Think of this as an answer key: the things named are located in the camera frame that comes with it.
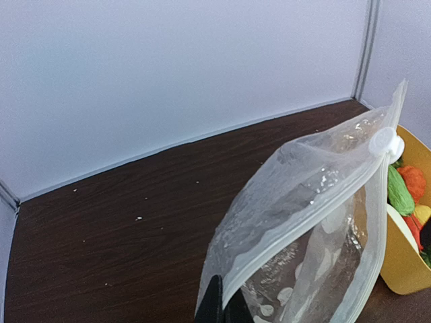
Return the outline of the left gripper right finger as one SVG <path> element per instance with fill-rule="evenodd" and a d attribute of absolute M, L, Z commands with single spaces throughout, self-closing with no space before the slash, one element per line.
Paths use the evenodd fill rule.
<path fill-rule="evenodd" d="M 224 322 L 251 323 L 251 313 L 240 289 L 232 296 L 224 310 Z"/>

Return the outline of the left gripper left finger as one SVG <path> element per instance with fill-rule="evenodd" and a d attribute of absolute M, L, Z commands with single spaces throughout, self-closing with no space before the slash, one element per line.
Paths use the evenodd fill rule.
<path fill-rule="evenodd" d="M 224 321 L 222 293 L 222 277 L 214 275 L 197 308 L 194 323 L 222 323 Z"/>

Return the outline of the clear dotted zip bag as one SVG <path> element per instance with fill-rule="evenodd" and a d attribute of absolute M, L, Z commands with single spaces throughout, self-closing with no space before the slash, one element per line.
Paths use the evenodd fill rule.
<path fill-rule="evenodd" d="M 223 314 L 240 289 L 251 322 L 356 321 L 385 256 L 407 87 L 391 105 L 288 141 L 263 163 L 215 230 L 195 314 L 219 275 Z"/>

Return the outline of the green toy bitter gourd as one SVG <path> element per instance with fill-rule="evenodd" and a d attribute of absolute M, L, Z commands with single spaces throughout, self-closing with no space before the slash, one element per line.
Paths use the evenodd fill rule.
<path fill-rule="evenodd" d="M 389 204 L 401 216 L 409 217 L 415 209 L 415 203 L 400 173 L 392 165 L 388 169 L 387 189 Z"/>

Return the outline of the yellow plastic basket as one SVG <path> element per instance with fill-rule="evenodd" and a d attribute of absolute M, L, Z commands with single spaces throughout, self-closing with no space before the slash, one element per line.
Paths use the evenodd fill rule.
<path fill-rule="evenodd" d="M 430 206 L 430 148 L 402 126 L 397 134 L 404 140 L 403 160 L 424 173 L 426 191 L 421 202 Z M 393 292 L 407 295 L 430 287 L 430 267 L 422 260 L 407 224 L 387 207 L 387 245 L 380 275 Z"/>

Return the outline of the dark green toy cucumber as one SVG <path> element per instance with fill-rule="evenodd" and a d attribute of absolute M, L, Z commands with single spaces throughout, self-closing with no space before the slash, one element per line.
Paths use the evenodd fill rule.
<path fill-rule="evenodd" d="M 422 260 L 426 263 L 426 265 L 431 268 L 431 261 L 430 261 L 430 255 L 426 251 L 421 251 L 420 256 Z"/>

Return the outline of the red toy pepper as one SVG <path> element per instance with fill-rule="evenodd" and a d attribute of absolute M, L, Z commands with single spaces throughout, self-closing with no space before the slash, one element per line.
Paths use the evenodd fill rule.
<path fill-rule="evenodd" d="M 403 220 L 406 222 L 416 244 L 418 247 L 418 250 L 421 252 L 424 247 L 422 246 L 421 242 L 420 242 L 420 231 L 422 228 L 421 223 L 419 222 L 419 220 L 414 216 L 414 215 L 410 215 L 410 216 L 405 216 L 403 217 Z"/>

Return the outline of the yellow toy corn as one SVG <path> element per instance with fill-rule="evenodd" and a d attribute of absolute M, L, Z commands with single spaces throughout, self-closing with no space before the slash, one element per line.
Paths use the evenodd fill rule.
<path fill-rule="evenodd" d="M 423 226 L 431 217 L 431 208 L 426 205 L 417 204 L 413 214 L 415 218 L 419 221 L 420 225 Z"/>

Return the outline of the orange toy pumpkin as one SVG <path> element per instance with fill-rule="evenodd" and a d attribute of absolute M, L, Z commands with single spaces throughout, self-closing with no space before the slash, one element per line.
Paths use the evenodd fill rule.
<path fill-rule="evenodd" d="M 403 166 L 397 169 L 405 182 L 415 204 L 425 195 L 426 179 L 423 172 L 414 166 Z"/>

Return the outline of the right aluminium corner post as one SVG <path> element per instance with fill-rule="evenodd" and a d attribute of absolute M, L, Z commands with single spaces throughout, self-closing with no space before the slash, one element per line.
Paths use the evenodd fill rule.
<path fill-rule="evenodd" d="M 368 70 L 374 47 L 374 40 L 376 37 L 380 7 L 381 0 L 367 1 L 360 59 L 358 62 L 356 78 L 351 94 L 351 98 L 355 99 L 356 101 L 360 101 L 364 93 L 364 87 L 366 85 L 366 79 L 368 76 Z"/>

